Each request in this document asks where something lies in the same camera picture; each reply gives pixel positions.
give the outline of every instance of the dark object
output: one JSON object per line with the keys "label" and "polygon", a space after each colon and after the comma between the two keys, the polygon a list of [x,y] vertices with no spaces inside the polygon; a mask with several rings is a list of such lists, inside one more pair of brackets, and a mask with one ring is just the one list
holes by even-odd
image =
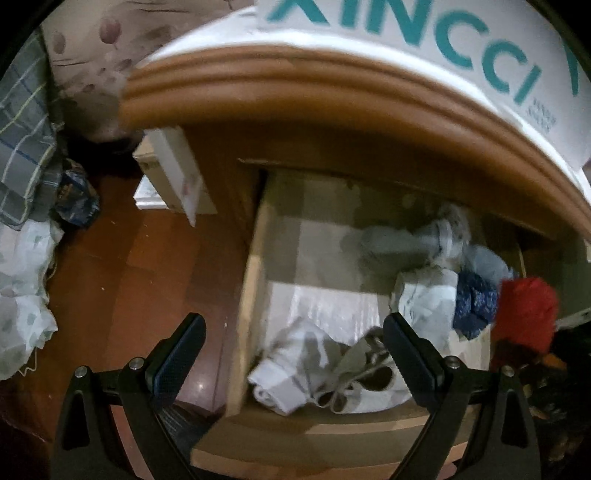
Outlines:
{"label": "dark object", "polygon": [[64,160],[64,173],[57,192],[58,215],[72,225],[88,228],[100,213],[99,196],[88,181],[82,165]]}
{"label": "dark object", "polygon": [[72,376],[58,423],[51,478],[137,478],[121,445],[111,405],[123,406],[154,478],[198,478],[165,428],[170,412],[161,419],[154,406],[158,409],[172,406],[205,342],[205,335],[205,320],[191,313],[146,360],[134,358],[121,370],[98,374],[88,367],[78,368]]}
{"label": "dark object", "polygon": [[453,478],[540,478],[534,422],[512,368],[491,373],[444,359],[398,313],[384,321],[384,344],[415,402],[431,414],[392,479],[437,478],[468,405],[476,403],[480,414]]}
{"label": "dark object", "polygon": [[[74,373],[64,400],[51,466],[53,480],[129,480],[136,476],[117,434],[110,405],[123,405],[131,431],[156,480],[221,478],[187,461],[200,438],[174,441],[166,424],[178,418],[172,403],[205,342],[205,321],[189,314],[146,360],[132,359],[119,371]],[[437,478],[469,404],[482,403],[456,479],[540,477],[532,418],[521,385],[510,367],[494,374],[467,368],[456,357],[442,358],[399,315],[384,321],[384,344],[392,353],[417,404],[431,416],[392,479]]]}
{"label": "dark object", "polygon": [[472,340],[495,319],[499,293],[480,275],[461,271],[457,279],[456,311],[453,327]]}

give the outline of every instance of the red cloth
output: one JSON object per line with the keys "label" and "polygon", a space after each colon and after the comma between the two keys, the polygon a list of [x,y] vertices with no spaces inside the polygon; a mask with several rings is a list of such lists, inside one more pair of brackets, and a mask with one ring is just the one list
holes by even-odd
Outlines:
{"label": "red cloth", "polygon": [[544,280],[505,280],[492,339],[507,339],[543,355],[550,350],[557,315],[556,292]]}

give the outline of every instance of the plaid fabric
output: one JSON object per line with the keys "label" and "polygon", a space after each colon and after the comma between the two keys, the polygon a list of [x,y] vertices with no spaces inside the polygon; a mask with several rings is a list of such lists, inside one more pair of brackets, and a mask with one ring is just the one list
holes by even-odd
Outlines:
{"label": "plaid fabric", "polygon": [[40,30],[0,80],[0,222],[19,229],[47,219],[61,180],[57,91]]}

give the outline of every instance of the brown floor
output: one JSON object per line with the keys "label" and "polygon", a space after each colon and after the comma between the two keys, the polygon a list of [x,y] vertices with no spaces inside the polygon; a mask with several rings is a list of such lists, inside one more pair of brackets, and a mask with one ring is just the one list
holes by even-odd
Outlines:
{"label": "brown floor", "polygon": [[[138,210],[139,179],[95,180],[102,211],[87,230],[70,232],[48,282],[59,331],[38,353],[38,369],[17,380],[27,423],[53,438],[74,369],[120,368],[145,356],[188,312],[207,321],[206,343],[178,399],[209,412],[225,403],[232,332],[245,253],[229,240],[217,215],[201,215],[192,228],[167,210]],[[115,410],[136,473],[150,478],[126,425]]]}

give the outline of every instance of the blue cloth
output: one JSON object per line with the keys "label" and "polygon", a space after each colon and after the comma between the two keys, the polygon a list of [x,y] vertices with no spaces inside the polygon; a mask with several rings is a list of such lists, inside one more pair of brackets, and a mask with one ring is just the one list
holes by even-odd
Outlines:
{"label": "blue cloth", "polygon": [[457,279],[456,312],[453,327],[468,339],[480,335],[495,320],[499,293],[480,275],[461,271]]}

